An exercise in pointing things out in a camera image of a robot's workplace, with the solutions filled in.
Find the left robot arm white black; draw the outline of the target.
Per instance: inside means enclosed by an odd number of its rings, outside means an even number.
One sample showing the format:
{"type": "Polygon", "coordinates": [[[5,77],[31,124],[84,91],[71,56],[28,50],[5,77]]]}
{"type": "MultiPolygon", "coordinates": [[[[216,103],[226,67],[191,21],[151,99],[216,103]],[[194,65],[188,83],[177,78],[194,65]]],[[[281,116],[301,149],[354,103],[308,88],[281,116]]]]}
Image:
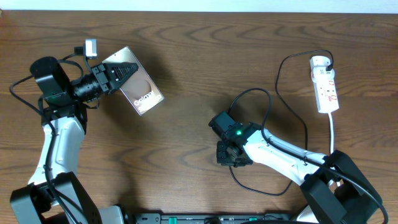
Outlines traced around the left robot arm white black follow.
{"type": "Polygon", "coordinates": [[[121,205],[99,209],[76,173],[85,138],[89,102],[110,95],[138,71],[132,62],[101,63],[70,80],[62,59],[43,57],[30,66],[42,91],[33,110],[41,117],[45,141],[28,184],[13,190],[12,210],[19,223],[135,223],[121,205]]]}

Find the smartphone with bronze screen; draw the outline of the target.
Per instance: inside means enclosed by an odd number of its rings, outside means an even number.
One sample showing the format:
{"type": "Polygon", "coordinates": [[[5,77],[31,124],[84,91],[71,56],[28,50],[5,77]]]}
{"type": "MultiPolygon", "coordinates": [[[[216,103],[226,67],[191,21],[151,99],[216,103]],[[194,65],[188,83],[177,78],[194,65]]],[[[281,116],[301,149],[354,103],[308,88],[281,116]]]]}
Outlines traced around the smartphone with bronze screen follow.
{"type": "Polygon", "coordinates": [[[164,96],[128,46],[103,60],[103,63],[124,62],[138,65],[138,70],[122,85],[121,91],[137,113],[142,116],[163,101],[164,96]]]}

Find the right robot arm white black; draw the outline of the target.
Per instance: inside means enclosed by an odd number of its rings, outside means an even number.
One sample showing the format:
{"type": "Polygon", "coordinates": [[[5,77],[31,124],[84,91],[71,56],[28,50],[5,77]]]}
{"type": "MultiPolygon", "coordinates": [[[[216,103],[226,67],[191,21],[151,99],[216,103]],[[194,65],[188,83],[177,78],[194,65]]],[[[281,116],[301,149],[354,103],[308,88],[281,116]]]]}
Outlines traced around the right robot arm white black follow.
{"type": "Polygon", "coordinates": [[[236,122],[227,112],[216,115],[210,128],[220,137],[218,164],[243,167],[258,163],[296,183],[307,207],[296,222],[366,223],[382,199],[353,160],[341,151],[330,156],[285,142],[261,125],[236,122]]]}

